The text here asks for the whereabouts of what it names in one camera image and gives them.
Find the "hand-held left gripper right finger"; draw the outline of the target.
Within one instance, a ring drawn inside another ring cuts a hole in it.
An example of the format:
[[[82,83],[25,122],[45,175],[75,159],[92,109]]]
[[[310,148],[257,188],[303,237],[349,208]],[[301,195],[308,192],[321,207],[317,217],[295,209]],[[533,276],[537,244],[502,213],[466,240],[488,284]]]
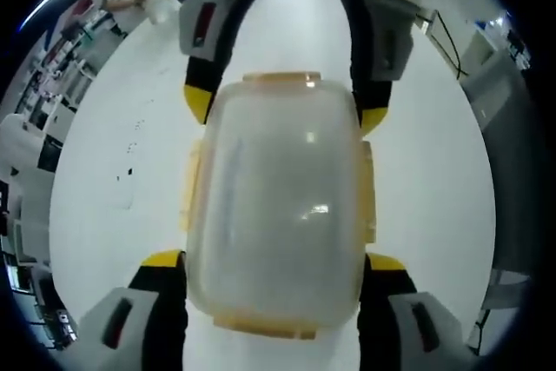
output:
[[[393,257],[366,254],[359,303],[360,370],[473,368],[460,322]]]

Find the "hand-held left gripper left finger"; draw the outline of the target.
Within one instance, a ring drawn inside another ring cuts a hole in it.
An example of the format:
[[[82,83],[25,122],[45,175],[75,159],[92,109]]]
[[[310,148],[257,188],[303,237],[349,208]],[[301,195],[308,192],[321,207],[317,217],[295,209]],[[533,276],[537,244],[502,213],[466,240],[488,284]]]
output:
[[[144,260],[130,283],[114,288],[79,323],[79,370],[182,370],[188,326],[186,253]]]

